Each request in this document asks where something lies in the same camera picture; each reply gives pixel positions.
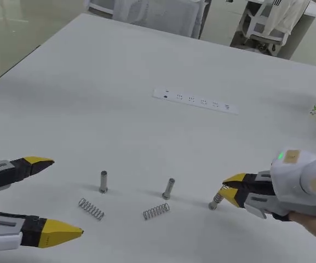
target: floor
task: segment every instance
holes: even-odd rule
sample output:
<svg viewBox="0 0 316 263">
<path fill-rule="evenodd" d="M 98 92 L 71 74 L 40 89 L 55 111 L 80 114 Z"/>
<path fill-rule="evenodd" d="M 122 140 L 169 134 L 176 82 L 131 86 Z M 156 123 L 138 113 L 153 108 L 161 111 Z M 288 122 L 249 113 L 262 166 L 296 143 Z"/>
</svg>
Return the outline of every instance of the floor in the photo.
<svg viewBox="0 0 316 263">
<path fill-rule="evenodd" d="M 0 0 L 0 75 L 83 11 L 83 0 Z"/>
</svg>

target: metal spring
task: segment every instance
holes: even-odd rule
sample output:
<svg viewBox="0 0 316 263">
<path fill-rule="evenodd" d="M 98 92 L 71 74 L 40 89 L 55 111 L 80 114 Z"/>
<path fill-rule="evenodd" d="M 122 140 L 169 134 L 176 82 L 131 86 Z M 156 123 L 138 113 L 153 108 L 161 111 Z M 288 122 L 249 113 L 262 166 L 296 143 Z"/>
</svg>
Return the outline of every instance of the metal spring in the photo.
<svg viewBox="0 0 316 263">
<path fill-rule="evenodd" d="M 145 220 L 148 220 L 150 218 L 155 218 L 158 215 L 164 214 L 167 211 L 170 211 L 170 207 L 167 203 L 165 203 L 144 211 L 143 217 L 145 218 Z"/>
<path fill-rule="evenodd" d="M 82 198 L 79 201 L 79 207 L 81 207 L 83 210 L 90 213 L 92 216 L 97 218 L 99 221 L 101 221 L 103 216 L 104 216 L 104 212 L 102 212 L 102 210 L 99 210 L 99 208 L 94 206 L 91 202 L 87 201 L 85 198 Z"/>
<path fill-rule="evenodd" d="M 212 201 L 209 203 L 209 209 L 210 210 L 215 210 L 217 208 L 217 205 L 221 203 L 223 200 L 223 196 L 219 194 L 219 192 L 223 189 L 228 189 L 229 187 L 226 185 L 222 185 L 220 190 L 217 192 L 217 194 L 214 196 Z"/>
<path fill-rule="evenodd" d="M 221 191 L 221 190 L 223 190 L 223 189 L 229 189 L 229 187 L 226 186 L 226 185 L 222 185 L 222 187 L 220 188 L 219 191 Z M 215 201 L 216 204 L 219 204 L 219 203 L 221 203 L 221 201 L 223 200 L 223 196 L 220 195 L 219 193 L 217 193 L 217 194 L 214 196 L 214 199 L 213 199 L 213 200 Z"/>
</svg>

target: white table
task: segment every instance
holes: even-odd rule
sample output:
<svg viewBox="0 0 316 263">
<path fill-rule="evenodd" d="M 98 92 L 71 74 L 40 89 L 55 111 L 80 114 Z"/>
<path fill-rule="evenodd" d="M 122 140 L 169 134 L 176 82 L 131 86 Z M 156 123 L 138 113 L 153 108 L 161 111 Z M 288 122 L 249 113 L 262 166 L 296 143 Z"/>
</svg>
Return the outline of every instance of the white table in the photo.
<svg viewBox="0 0 316 263">
<path fill-rule="evenodd" d="M 263 0 L 249 0 L 262 4 Z M 200 39 L 230 45 L 248 1 L 212 0 Z M 316 66 L 316 3 L 311 1 L 304 16 L 278 55 L 281 58 Z"/>
<path fill-rule="evenodd" d="M 158 100 L 154 88 L 240 114 Z M 0 262 L 316 262 L 316 238 L 295 223 L 227 201 L 208 209 L 223 179 L 268 169 L 282 146 L 316 152 L 315 96 L 316 67 L 81 15 L 0 79 L 0 159 L 56 160 L 0 192 L 0 210 L 85 233 L 1 252 Z M 171 211 L 144 221 L 143 210 L 165 202 L 170 177 Z M 77 207 L 82 197 L 104 210 L 101 222 Z"/>
</svg>

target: power strip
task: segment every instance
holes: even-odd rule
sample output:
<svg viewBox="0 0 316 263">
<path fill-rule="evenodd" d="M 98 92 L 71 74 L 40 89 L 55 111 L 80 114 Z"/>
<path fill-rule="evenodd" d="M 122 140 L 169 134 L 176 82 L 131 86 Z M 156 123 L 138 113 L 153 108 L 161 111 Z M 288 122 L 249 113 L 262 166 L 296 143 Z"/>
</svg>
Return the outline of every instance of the power strip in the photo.
<svg viewBox="0 0 316 263">
<path fill-rule="evenodd" d="M 191 94 L 173 92 L 167 89 L 155 89 L 153 97 L 238 115 L 238 109 L 235 106 Z"/>
</svg>

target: white chair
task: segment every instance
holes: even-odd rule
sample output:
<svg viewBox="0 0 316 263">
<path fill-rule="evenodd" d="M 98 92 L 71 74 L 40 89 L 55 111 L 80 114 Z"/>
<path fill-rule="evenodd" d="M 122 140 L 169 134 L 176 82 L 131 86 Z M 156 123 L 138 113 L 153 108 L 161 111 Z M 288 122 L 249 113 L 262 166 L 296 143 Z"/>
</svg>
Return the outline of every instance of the white chair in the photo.
<svg viewBox="0 0 316 263">
<path fill-rule="evenodd" d="M 113 14 L 114 0 L 84 0 L 86 10 L 93 8 L 107 14 Z"/>
<path fill-rule="evenodd" d="M 277 29 L 272 30 L 268 36 L 263 36 L 266 21 L 272 9 L 273 0 L 265 0 L 257 10 L 258 4 L 249 2 L 240 21 L 240 27 L 243 35 L 247 39 L 254 39 L 260 42 L 259 50 L 264 51 L 269 44 L 283 46 L 285 45 L 289 34 Z"/>
<path fill-rule="evenodd" d="M 201 0 L 115 0 L 113 19 L 197 38 L 201 8 Z"/>
</svg>

